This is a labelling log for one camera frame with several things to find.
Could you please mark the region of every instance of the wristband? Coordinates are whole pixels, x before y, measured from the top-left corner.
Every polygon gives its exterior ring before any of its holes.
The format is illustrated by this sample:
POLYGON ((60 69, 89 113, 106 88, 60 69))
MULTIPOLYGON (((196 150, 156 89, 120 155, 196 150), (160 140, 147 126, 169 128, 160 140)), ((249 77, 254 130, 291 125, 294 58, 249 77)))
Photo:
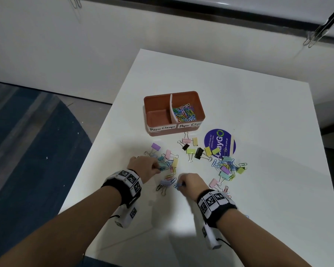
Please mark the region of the wristband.
POLYGON ((227 210, 237 209, 235 202, 227 195, 213 189, 200 193, 197 203, 204 221, 211 228, 217 227, 217 221, 227 210))
POLYGON ((121 204, 129 208, 141 195, 143 182, 138 174, 131 169, 124 169, 110 175, 101 187, 116 188, 121 195, 121 204))

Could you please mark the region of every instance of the person's right hand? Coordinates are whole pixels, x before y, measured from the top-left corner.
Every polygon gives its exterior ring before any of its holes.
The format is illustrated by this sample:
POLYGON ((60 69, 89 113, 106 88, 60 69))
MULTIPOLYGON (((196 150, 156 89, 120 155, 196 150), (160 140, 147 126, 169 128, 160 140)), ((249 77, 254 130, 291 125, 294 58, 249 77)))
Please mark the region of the person's right hand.
POLYGON ((195 202, 197 201, 200 193, 209 189, 203 179, 196 173, 187 173, 181 175, 178 183, 185 184, 178 187, 178 190, 182 192, 185 197, 189 197, 195 202))

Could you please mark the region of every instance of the table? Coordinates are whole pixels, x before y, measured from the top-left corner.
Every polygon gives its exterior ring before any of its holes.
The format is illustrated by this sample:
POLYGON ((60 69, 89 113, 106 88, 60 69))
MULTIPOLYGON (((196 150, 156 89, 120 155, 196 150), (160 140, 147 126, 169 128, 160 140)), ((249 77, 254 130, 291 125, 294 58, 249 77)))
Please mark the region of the table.
MULTIPOLYGON (((199 173, 206 183, 217 178, 207 160, 188 163, 177 143, 182 133, 151 137, 145 130, 145 96, 191 90, 206 118, 190 136, 202 143, 209 130, 224 129, 234 135, 234 158, 248 163, 227 183, 240 211, 312 266, 334 266, 334 191, 309 85, 168 54, 140 50, 61 211, 153 142, 180 156, 177 174, 199 173)), ((226 245, 206 249, 196 204, 173 187, 165 197, 155 191, 164 175, 144 185, 130 227, 108 221, 86 255, 126 267, 242 266, 226 245)))

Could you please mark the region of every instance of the white label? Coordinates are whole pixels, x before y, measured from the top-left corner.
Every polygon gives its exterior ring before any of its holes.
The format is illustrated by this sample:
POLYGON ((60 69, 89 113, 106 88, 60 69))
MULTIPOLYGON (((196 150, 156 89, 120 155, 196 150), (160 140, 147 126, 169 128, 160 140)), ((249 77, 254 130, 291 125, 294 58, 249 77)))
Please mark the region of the white label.
POLYGON ((148 131, 150 132, 159 132, 159 131, 162 131, 162 130, 168 130, 168 129, 173 129, 173 128, 176 128, 177 124, 172 124, 172 125, 165 125, 165 126, 156 126, 156 127, 149 127, 147 126, 148 128, 148 131))
POLYGON ((178 125, 178 128, 185 128, 185 127, 198 127, 202 122, 194 122, 194 123, 181 123, 178 125))

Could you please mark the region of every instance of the divided storage box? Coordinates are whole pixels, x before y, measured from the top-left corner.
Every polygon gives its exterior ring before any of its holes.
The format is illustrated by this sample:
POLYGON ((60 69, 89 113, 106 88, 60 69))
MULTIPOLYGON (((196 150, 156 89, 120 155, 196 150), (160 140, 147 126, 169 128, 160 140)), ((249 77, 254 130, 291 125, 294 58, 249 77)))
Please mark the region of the divided storage box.
POLYGON ((146 96, 146 126, 151 136, 197 130, 205 119, 204 110, 196 91, 146 96), (178 122, 172 108, 191 104, 196 114, 196 121, 178 122))

